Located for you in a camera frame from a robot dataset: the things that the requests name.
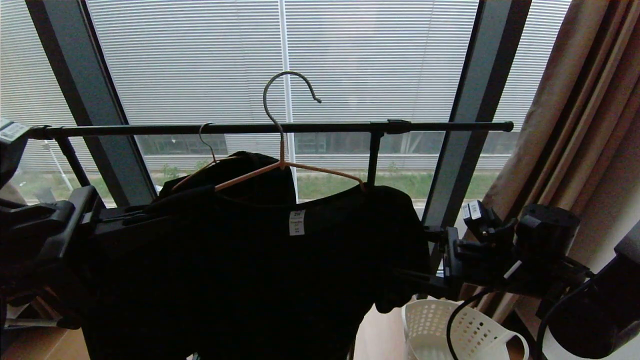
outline metal hook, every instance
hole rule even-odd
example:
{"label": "metal hook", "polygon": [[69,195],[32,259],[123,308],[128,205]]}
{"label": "metal hook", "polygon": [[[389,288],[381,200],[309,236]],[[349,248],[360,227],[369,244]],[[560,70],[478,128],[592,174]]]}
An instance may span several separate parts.
{"label": "metal hook", "polygon": [[198,130],[198,137],[200,138],[200,141],[205,144],[209,150],[211,150],[211,156],[213,157],[213,162],[217,163],[218,160],[216,160],[216,155],[213,153],[213,147],[211,147],[211,145],[209,145],[206,141],[204,141],[204,139],[202,138],[202,129],[204,129],[205,126],[207,125],[213,125],[212,122],[206,122],[204,124],[202,124],[202,126],[200,126],[200,130]]}
{"label": "metal hook", "polygon": [[283,75],[295,75],[295,76],[298,76],[300,79],[304,80],[305,83],[307,84],[307,87],[309,88],[309,92],[311,92],[311,96],[314,98],[314,100],[317,101],[318,103],[322,103],[322,100],[320,100],[320,98],[316,97],[316,92],[314,91],[313,86],[311,86],[311,83],[309,82],[309,80],[303,74],[300,74],[299,72],[295,72],[295,71],[279,72],[278,74],[275,74],[267,82],[267,85],[264,86],[264,91],[262,91],[262,105],[264,107],[264,112],[267,114],[269,119],[271,119],[271,121],[275,124],[275,126],[278,128],[278,131],[280,132],[280,161],[281,162],[284,161],[284,130],[282,129],[282,126],[280,125],[280,123],[278,123],[278,121],[276,119],[274,119],[273,116],[271,115],[271,113],[269,112],[269,106],[267,105],[267,92],[269,91],[269,87],[271,86],[271,84],[273,84],[273,82],[277,78],[279,78],[280,76],[283,76]]}

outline beige curtain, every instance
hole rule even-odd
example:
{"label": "beige curtain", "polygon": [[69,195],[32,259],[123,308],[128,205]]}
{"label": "beige curtain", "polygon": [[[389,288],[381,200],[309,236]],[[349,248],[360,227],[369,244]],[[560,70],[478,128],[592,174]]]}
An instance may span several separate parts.
{"label": "beige curtain", "polygon": [[[483,199],[500,217],[531,203],[580,216],[640,105],[639,14],[638,0],[571,3],[516,149]],[[516,298],[479,307],[501,322]]]}

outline white plastic basket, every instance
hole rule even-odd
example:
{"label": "white plastic basket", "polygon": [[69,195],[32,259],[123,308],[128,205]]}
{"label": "white plastic basket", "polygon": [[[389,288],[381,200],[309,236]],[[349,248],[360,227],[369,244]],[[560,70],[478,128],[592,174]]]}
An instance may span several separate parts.
{"label": "white plastic basket", "polygon": [[[403,307],[405,359],[453,359],[446,332],[449,317],[458,305],[446,300],[418,300]],[[463,309],[451,327],[451,342],[459,360],[509,360],[506,343],[513,336],[522,340],[527,360],[529,346],[522,335],[503,328],[477,310]]]}

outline clothing rack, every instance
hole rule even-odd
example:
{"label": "clothing rack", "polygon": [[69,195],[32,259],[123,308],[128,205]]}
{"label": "clothing rack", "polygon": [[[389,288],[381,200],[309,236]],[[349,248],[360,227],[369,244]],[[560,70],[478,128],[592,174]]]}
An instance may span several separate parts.
{"label": "clothing rack", "polygon": [[[374,184],[378,167],[380,140],[385,134],[403,134],[411,131],[505,131],[513,130],[513,123],[505,122],[420,122],[390,119],[386,122],[363,123],[286,123],[285,133],[370,133],[369,166],[367,183]],[[75,136],[112,135],[173,135],[173,134],[266,134],[279,133],[272,124],[230,125],[116,125],[116,126],[36,126],[29,130],[28,137],[35,140],[55,140],[67,158],[81,186],[91,185],[76,151],[68,138]]]}

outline white wall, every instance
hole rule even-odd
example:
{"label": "white wall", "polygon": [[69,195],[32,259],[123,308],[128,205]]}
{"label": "white wall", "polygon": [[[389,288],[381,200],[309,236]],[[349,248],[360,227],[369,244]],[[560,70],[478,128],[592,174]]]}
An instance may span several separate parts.
{"label": "white wall", "polygon": [[[589,200],[569,256],[592,271],[600,271],[615,256],[614,246],[640,221],[640,114]],[[534,313],[538,301],[522,299],[516,311],[534,336],[540,321]],[[581,359],[562,349],[549,331],[545,336],[545,355],[549,360]],[[637,359],[640,336],[618,349],[607,360]]]}

